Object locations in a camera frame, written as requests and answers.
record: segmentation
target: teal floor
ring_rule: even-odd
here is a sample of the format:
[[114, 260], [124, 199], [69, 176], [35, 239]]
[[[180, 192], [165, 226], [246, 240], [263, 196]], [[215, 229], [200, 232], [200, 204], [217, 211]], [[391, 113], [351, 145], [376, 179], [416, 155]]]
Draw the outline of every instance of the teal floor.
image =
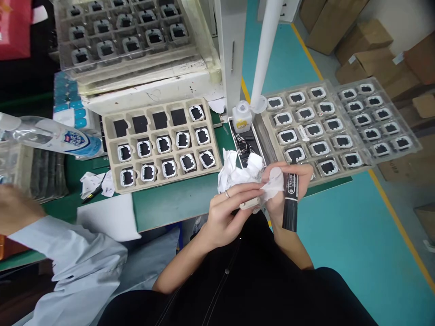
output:
[[[256, 1], [248, 3], [243, 77], [251, 92], [261, 24]], [[280, 24], [263, 93], [316, 80], [292, 27]], [[337, 270], [379, 325], [435, 325], [434, 293], [369, 173], [304, 199], [298, 222], [315, 267]]]

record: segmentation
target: black marker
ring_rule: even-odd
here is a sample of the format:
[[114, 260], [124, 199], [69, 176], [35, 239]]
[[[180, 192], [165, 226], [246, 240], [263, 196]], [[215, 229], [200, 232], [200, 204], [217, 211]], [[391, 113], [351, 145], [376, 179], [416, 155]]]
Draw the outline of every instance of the black marker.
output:
[[[296, 153], [290, 153], [290, 164], [296, 164]], [[284, 216], [282, 219], [282, 228], [296, 232], [296, 226], [298, 223], [298, 187], [299, 187], [299, 175], [289, 173], [285, 174], [284, 181]]]

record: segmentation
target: plastic bottle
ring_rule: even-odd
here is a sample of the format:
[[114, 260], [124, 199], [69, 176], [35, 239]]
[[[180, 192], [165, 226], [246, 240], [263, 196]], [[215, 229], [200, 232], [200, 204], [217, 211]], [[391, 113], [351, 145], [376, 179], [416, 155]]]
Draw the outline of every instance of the plastic bottle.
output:
[[232, 125], [236, 134], [241, 134], [251, 129], [252, 113], [249, 109], [249, 103], [240, 101], [232, 109]]
[[19, 143], [39, 149], [79, 157], [93, 157], [103, 153], [101, 138], [47, 118], [17, 118], [0, 112], [0, 129]]

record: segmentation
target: yellow floor line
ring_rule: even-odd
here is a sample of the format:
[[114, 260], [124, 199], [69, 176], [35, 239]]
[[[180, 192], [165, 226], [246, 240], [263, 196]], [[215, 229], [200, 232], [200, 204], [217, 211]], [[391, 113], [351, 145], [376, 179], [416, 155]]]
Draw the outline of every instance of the yellow floor line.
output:
[[[291, 27], [292, 27], [293, 31], [295, 32], [296, 37], [298, 38], [302, 48], [304, 49], [304, 52], [305, 52], [309, 62], [313, 66], [314, 71], [316, 71], [317, 76], [319, 77], [320, 80], [323, 80], [323, 76], [320, 73], [320, 70], [317, 67], [316, 63], [314, 62], [313, 57], [309, 53], [309, 51], [308, 51], [303, 39], [301, 38], [295, 24], [292, 23]], [[242, 79], [242, 88], [243, 88], [243, 86], [245, 86], [245, 88], [246, 88], [245, 82]], [[418, 267], [420, 268], [421, 272], [423, 273], [423, 276], [425, 277], [425, 279], [428, 282], [432, 291], [435, 293], [435, 282], [430, 277], [430, 274], [429, 274], [426, 266], [424, 265], [423, 261], [421, 260], [420, 256], [418, 255], [417, 250], [415, 249], [414, 245], [411, 242], [411, 239], [409, 238], [408, 234], [405, 231], [405, 228], [403, 227], [402, 223], [400, 222], [399, 217], [397, 216], [396, 211], [394, 210], [393, 206], [391, 205], [390, 200], [387, 197], [387, 194], [385, 193], [384, 189], [382, 188], [381, 184], [379, 183], [379, 180], [378, 180], [376, 174], [373, 172], [373, 170], [369, 170], [368, 173], [372, 177], [373, 183], [375, 184], [377, 190], [379, 191], [379, 194], [381, 195], [382, 199], [384, 200], [385, 206], [387, 206], [388, 211], [390, 212], [391, 216], [393, 217], [393, 220], [396, 223], [396, 226], [399, 229], [400, 234], [402, 235], [406, 245], [408, 246], [409, 250], [411, 251], [411, 254], [414, 256], [414, 259], [416, 260]]]

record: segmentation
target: plastic lid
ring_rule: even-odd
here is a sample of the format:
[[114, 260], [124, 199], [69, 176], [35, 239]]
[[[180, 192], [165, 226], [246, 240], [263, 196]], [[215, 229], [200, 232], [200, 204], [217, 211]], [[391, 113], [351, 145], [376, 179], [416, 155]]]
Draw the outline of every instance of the plastic lid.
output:
[[267, 99], [263, 95], [260, 95], [258, 102], [255, 106], [251, 106], [252, 112], [257, 114], [263, 112], [266, 108], [267, 108]]
[[237, 110], [240, 112], [246, 112], [249, 110], [249, 103], [246, 101], [240, 101], [237, 106], [236, 106]]
[[12, 131], [19, 127], [21, 119], [6, 113], [0, 112], [0, 129]]

